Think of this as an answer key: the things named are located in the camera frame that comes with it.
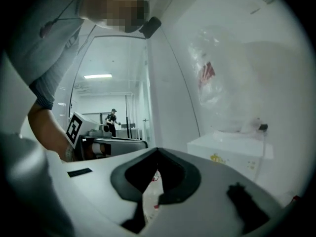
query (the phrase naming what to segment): black pants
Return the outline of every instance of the black pants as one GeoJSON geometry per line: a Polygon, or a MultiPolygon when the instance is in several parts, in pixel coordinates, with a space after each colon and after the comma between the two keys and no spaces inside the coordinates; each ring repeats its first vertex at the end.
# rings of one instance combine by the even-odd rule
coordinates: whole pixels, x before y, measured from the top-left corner
{"type": "Polygon", "coordinates": [[[112,133],[113,137],[117,136],[117,131],[115,130],[115,126],[113,124],[109,124],[110,132],[112,133]]]}

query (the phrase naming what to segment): white ceiling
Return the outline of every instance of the white ceiling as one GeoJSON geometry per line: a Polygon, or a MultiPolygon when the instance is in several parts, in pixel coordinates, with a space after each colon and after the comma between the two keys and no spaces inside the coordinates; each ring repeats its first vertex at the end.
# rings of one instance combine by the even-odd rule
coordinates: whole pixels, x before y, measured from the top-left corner
{"type": "Polygon", "coordinates": [[[145,40],[127,37],[97,37],[79,68],[75,91],[80,95],[135,92],[144,69],[145,40]],[[112,78],[85,79],[87,75],[112,74],[112,78]]]}

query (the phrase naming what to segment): red logo on plastic bag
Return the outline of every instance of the red logo on plastic bag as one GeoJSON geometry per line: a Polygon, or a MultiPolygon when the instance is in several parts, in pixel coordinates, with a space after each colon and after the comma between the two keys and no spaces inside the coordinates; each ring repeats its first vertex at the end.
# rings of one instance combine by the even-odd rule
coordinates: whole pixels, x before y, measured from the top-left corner
{"type": "Polygon", "coordinates": [[[215,76],[215,71],[210,62],[203,66],[203,69],[200,71],[198,87],[201,88],[203,84],[206,84],[212,77],[215,76]]]}

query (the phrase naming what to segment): gray shirt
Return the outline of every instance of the gray shirt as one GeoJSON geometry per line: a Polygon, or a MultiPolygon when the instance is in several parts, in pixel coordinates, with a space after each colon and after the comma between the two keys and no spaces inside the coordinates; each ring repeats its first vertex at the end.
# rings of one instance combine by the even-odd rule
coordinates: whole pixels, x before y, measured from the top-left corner
{"type": "Polygon", "coordinates": [[[80,0],[61,15],[44,39],[40,29],[54,20],[72,0],[39,0],[23,18],[7,48],[8,56],[24,82],[37,96],[37,104],[52,109],[56,89],[79,47],[84,20],[78,16],[80,0]]]}

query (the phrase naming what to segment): clear plastic bag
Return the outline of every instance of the clear plastic bag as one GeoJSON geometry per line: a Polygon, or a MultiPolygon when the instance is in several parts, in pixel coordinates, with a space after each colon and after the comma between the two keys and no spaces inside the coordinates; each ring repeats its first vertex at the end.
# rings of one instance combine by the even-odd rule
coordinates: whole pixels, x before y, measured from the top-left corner
{"type": "Polygon", "coordinates": [[[199,102],[215,129],[239,132],[259,118],[262,105],[258,79],[244,46],[220,26],[202,29],[189,46],[199,102]]]}

